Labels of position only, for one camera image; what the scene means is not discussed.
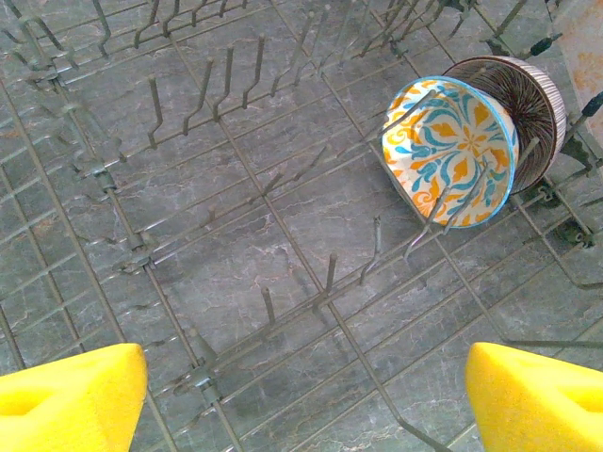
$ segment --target bowl rim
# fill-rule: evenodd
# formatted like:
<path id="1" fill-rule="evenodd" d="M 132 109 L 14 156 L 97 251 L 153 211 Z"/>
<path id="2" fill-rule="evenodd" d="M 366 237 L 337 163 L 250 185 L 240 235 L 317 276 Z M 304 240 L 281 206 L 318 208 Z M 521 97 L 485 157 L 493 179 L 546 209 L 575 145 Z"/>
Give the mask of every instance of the bowl rim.
<path id="1" fill-rule="evenodd" d="M 551 84 L 553 85 L 553 87 L 555 88 L 555 90 L 557 91 L 556 93 L 553 93 L 553 94 L 559 95 L 562 102 L 563 102 L 563 97 L 561 95 L 561 92 L 559 91 L 559 88 L 555 84 L 555 82 L 552 81 L 550 76 L 545 71 L 538 68 L 537 66 L 534 66 L 533 64 L 529 64 L 526 61 L 523 61 L 521 59 L 518 59 L 518 58 L 515 58 L 512 56 L 494 56 L 494 55 L 473 56 L 471 58 L 464 59 L 463 61 L 459 61 L 459 62 L 453 64 L 452 66 L 450 66 L 444 72 L 444 76 L 447 76 L 446 75 L 447 73 L 449 73 L 450 71 L 452 71 L 455 68 L 461 67 L 465 63 L 475 62 L 475 61 L 483 61 L 488 64 L 497 63 L 497 64 L 501 64 L 503 66 L 507 66 L 511 69 L 515 69 L 516 71 L 519 71 L 520 73 L 525 75 L 530 80 L 530 82 L 536 87 L 536 89 L 538 90 L 538 92 L 540 93 L 542 98 L 545 100 L 546 107 L 548 109 L 548 114 L 551 118 L 551 122 L 553 125 L 553 142 L 551 145 L 551 149 L 548 152 L 546 164 L 543 165 L 543 170 L 540 172 L 540 174 L 537 177 L 535 177 L 534 180 L 532 182 L 530 182 L 529 184 L 527 184 L 524 188 L 514 191 L 513 194 L 525 192 L 531 188 L 534 188 L 534 186 L 536 186 L 536 184 L 538 184 L 538 182 L 543 178 L 543 176 L 546 174 L 546 172 L 550 169 L 551 165 L 553 164 L 553 161 L 555 160 L 555 157 L 557 157 L 557 154 L 559 154 L 559 152 L 561 151 L 560 143 L 563 141 L 565 133 L 567 132 L 566 130 L 563 130 L 563 137 L 561 137 L 559 127 L 557 126 L 557 118 L 555 117 L 555 108 L 553 108 L 553 104 L 550 101 L 549 95 L 546 93 L 545 88 L 542 87 L 540 85 L 540 83 L 538 83 L 538 81 L 534 78 L 534 75 L 530 73 L 529 69 L 533 68 L 536 71 L 538 71 L 539 73 L 542 73 L 544 76 L 546 76 L 548 78 L 548 80 L 551 82 Z"/>
<path id="2" fill-rule="evenodd" d="M 507 146 L 506 146 L 506 148 L 507 148 L 507 156 L 509 157 L 509 179 L 507 181 L 507 188 L 505 189 L 505 194 L 502 197 L 502 199 L 500 200 L 500 203 L 498 204 L 497 208 L 494 209 L 494 211 L 492 212 L 492 214 L 490 214 L 488 217 L 486 217 L 483 220 L 478 221 L 476 223 L 471 223 L 471 224 L 469 224 L 467 226 L 456 226 L 456 225 L 450 226 L 450 228 L 455 228 L 455 229 L 472 228 L 474 226 L 478 226 L 478 225 L 480 225 L 480 224 L 488 221 L 493 216 L 495 216 L 500 211 L 500 209 L 502 209 L 502 206 L 505 204 L 505 202 L 507 202 L 507 200 L 509 199 L 509 196 L 511 194 L 511 189 L 513 188 L 513 178 L 514 178 L 514 175 L 515 175 L 515 156 L 513 154 L 513 141 L 512 141 L 512 138 L 511 138 L 510 134 L 509 134 L 509 131 L 504 126 L 503 119 L 500 117 L 500 115 L 498 114 L 498 112 L 493 108 L 493 105 L 490 102 L 490 100 L 488 100 L 484 96 L 483 93 L 481 93 L 478 89 L 473 88 L 471 85 L 468 85 L 467 83 L 465 83 L 465 82 L 463 82 L 461 80 L 457 80 L 456 78 L 452 78 L 452 77 L 447 77 L 445 75 L 432 75 L 432 76 L 427 76 L 427 77 L 421 77 L 421 78 L 417 78 L 416 80 L 414 80 L 414 81 L 408 83 L 407 85 L 405 85 L 402 89 L 400 89 L 398 91 L 398 93 L 396 93 L 396 95 L 394 96 L 394 99 L 389 104 L 389 107 L 387 108 L 387 111 L 385 112 L 387 120 L 389 121 L 389 114 L 390 113 L 393 113 L 394 111 L 396 111 L 397 109 L 400 108 L 401 103 L 400 103 L 400 105 L 398 105 L 398 107 L 396 107 L 394 109 L 391 108 L 391 105 L 394 102 L 396 102 L 396 99 L 398 99 L 402 93 L 405 94 L 406 90 L 408 90 L 410 87 L 412 87 L 413 85 L 415 85 L 417 83 L 421 83 L 421 82 L 425 82 L 425 81 L 430 81 L 430 80 L 449 82 L 449 83 L 458 85 L 458 86 L 466 89 L 467 91 L 469 91 L 475 97 L 477 97 L 480 100 L 480 102 L 482 102 L 484 105 L 486 105 L 488 107 L 488 110 L 495 117 L 495 119 L 497 121 L 497 124 L 498 124 L 498 127 L 502 130 L 503 135 L 505 137 L 505 142 L 507 144 Z M 424 105 L 422 105 L 419 108 L 419 110 L 422 110 L 423 108 L 425 108 Z M 385 138 L 386 136 L 387 136 L 387 134 L 382 135 L 382 148 L 383 148 L 383 151 L 384 151 L 383 143 L 386 140 L 386 138 Z"/>

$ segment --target blue bowl rim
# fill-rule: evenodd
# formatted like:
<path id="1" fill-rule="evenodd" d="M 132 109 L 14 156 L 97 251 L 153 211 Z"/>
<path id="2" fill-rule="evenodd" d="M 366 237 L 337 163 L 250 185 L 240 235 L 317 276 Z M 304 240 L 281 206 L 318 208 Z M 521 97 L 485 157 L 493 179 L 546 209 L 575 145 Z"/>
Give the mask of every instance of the blue bowl rim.
<path id="1" fill-rule="evenodd" d="M 417 78 L 416 80 L 412 81 L 411 83 L 407 84 L 404 86 L 404 88 L 402 88 L 400 91 L 398 91 L 398 93 L 394 96 L 394 99 L 392 100 L 392 102 L 389 104 L 389 107 L 387 108 L 387 114 L 389 114 L 392 110 L 391 106 L 394 102 L 396 102 L 396 99 L 398 99 L 400 97 L 400 95 L 402 93 L 405 93 L 405 91 L 407 91 L 410 87 L 412 87 L 413 85 L 420 83 L 420 82 L 426 82 L 429 80 L 437 80 L 437 81 L 443 81 L 443 82 L 449 82 L 455 85 L 458 85 L 466 90 L 468 90 L 469 92 L 471 92 L 471 94 L 473 94 L 475 97 L 477 97 L 478 99 L 480 99 L 480 101 L 486 105 L 488 107 L 488 109 L 490 110 L 490 112 L 493 114 L 493 116 L 495 117 L 495 119 L 497 120 L 497 124 L 498 127 L 500 127 L 500 129 L 502 130 L 504 136 L 505 136 L 505 140 L 507 142 L 507 155 L 509 157 L 509 181 L 507 183 L 507 189 L 505 191 L 505 194 L 502 198 L 502 200 L 500 201 L 500 204 L 498 205 L 498 207 L 492 212 L 492 214 L 490 214 L 490 216 L 484 218 L 482 221 L 479 221 L 477 223 L 472 223 L 469 226 L 450 226 L 451 228 L 455 228 L 455 229 L 466 229 L 466 228 L 472 228 L 474 226 L 478 226 L 479 224 L 485 223 L 486 221 L 488 221 L 489 219 L 491 219 L 494 215 L 496 215 L 500 209 L 502 208 L 502 206 L 505 204 L 505 202 L 507 202 L 507 200 L 509 199 L 509 195 L 511 194 L 511 189 L 513 188 L 513 178 L 515 176 L 515 157 L 513 155 L 513 141 L 512 138 L 509 135 L 509 131 L 506 129 L 506 127 L 503 125 L 503 119 L 500 117 L 500 115 L 498 114 L 498 112 L 493 108 L 492 103 L 490 102 L 490 100 L 488 100 L 483 93 L 481 93 L 478 89 L 473 88 L 470 85 L 467 85 L 467 83 L 462 82 L 461 80 L 457 80 L 456 78 L 452 78 L 452 77 L 446 77 L 444 75 L 434 75 L 434 76 L 428 76 L 428 77 L 421 77 L 421 78 Z M 382 136 L 382 146 L 383 146 L 383 141 L 385 140 L 385 135 Z"/>

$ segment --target brown striped bowl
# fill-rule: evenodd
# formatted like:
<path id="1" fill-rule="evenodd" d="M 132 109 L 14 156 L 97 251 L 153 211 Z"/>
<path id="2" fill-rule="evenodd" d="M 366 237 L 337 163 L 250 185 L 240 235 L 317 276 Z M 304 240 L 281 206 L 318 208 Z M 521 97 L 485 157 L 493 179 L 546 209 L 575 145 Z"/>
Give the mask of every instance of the brown striped bowl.
<path id="1" fill-rule="evenodd" d="M 544 175 L 565 137 L 565 107 L 559 90 L 540 69 L 517 58 L 477 56 L 445 72 L 494 97 L 513 119 L 519 158 L 534 137 L 540 142 L 516 171 L 512 193 L 530 188 Z"/>

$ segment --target wire rack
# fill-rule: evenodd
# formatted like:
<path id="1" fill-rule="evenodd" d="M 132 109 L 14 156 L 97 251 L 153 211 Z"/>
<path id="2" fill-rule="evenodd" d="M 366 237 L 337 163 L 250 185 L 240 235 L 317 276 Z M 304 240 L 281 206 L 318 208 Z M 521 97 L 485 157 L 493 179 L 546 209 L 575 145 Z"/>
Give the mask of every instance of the wire rack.
<path id="1" fill-rule="evenodd" d="M 466 231 L 380 154 L 408 81 L 554 52 L 544 3 L 48 3 L 5 0 L 0 372 L 139 342 L 133 450 L 443 451 L 481 447 L 476 340 L 600 366 L 583 119 Z"/>

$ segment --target decorative pattern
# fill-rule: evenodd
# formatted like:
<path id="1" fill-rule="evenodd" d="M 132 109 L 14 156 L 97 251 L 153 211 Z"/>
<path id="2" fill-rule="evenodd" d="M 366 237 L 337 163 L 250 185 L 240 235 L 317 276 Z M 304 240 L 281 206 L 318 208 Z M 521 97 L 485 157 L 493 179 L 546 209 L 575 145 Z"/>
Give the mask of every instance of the decorative pattern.
<path id="1" fill-rule="evenodd" d="M 539 144 L 517 169 L 512 193 L 536 184 L 561 149 L 565 107 L 559 90 L 540 69 L 507 56 L 478 56 L 461 61 L 445 75 L 465 81 L 494 97 L 513 119 L 519 154 L 534 137 Z"/>
<path id="2" fill-rule="evenodd" d="M 494 215 L 513 183 L 518 139 L 511 117 L 497 101 L 448 77 L 422 78 L 392 102 L 387 125 L 401 118 L 431 89 L 437 94 L 383 135 L 392 173 L 427 217 L 445 187 L 449 192 L 434 221 L 447 224 L 488 166 L 477 196 L 453 227 L 469 227 Z"/>

